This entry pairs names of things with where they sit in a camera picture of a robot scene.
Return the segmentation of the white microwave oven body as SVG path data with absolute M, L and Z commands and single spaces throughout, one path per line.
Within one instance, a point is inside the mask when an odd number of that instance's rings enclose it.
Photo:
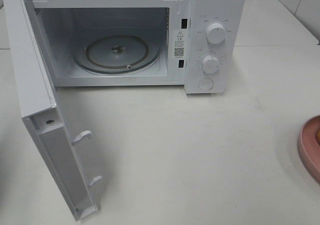
M 55 87 L 183 86 L 188 94 L 221 93 L 233 53 L 245 0 L 32 0 L 48 40 L 49 73 Z M 225 40 L 210 44 L 208 24 L 220 21 Z M 162 29 L 165 43 L 159 57 L 133 72 L 101 74 L 85 70 L 73 59 L 75 42 L 109 27 Z M 186 35 L 183 58 L 173 57 L 173 32 Z M 217 72 L 204 73 L 202 59 L 216 56 Z M 212 79 L 211 90 L 199 88 Z

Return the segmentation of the round white door button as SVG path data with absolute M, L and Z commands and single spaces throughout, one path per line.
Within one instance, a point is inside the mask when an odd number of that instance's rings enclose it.
M 205 90 L 205 91 L 209 91 L 213 88 L 214 86 L 214 81 L 210 78 L 204 78 L 202 80 L 199 81 L 198 83 L 198 87 L 201 90 Z

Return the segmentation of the burger with lettuce and tomato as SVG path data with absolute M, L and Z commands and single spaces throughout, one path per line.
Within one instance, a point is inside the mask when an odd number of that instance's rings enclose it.
M 316 132 L 316 141 L 320 145 L 320 129 L 318 129 Z

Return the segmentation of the white warning label sticker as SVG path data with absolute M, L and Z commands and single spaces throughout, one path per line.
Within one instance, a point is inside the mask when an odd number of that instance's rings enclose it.
M 180 59 L 185 56 L 185 48 L 186 48 L 186 35 L 182 29 L 176 29 L 173 32 L 173 57 L 175 59 Z

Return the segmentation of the pink round plate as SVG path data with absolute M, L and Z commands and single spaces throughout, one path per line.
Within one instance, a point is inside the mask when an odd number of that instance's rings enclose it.
M 314 116 L 304 123 L 299 134 L 298 153 L 306 170 L 320 183 L 320 146 L 316 140 L 320 129 L 320 116 Z

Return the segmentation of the glass microwave turntable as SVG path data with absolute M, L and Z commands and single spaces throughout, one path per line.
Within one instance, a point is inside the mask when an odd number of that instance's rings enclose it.
M 161 28 L 107 27 L 78 38 L 72 58 L 93 73 L 125 74 L 156 61 L 165 41 Z

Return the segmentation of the white microwave door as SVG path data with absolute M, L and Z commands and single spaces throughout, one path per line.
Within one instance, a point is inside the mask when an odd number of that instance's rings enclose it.
M 50 75 L 49 42 L 32 0 L 3 0 L 21 119 L 74 219 L 97 211 L 76 146 L 92 133 L 71 136 Z

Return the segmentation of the white timer knob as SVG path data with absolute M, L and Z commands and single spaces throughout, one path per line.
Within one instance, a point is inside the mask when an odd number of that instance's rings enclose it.
M 202 61 L 202 70 L 206 74 L 214 74 L 220 69 L 220 61 L 214 55 L 205 56 Z

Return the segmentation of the upper white power knob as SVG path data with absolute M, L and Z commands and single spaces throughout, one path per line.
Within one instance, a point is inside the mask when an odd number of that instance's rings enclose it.
M 217 45 L 226 39 L 227 29 L 221 21 L 214 21 L 205 27 L 204 33 L 210 44 Z

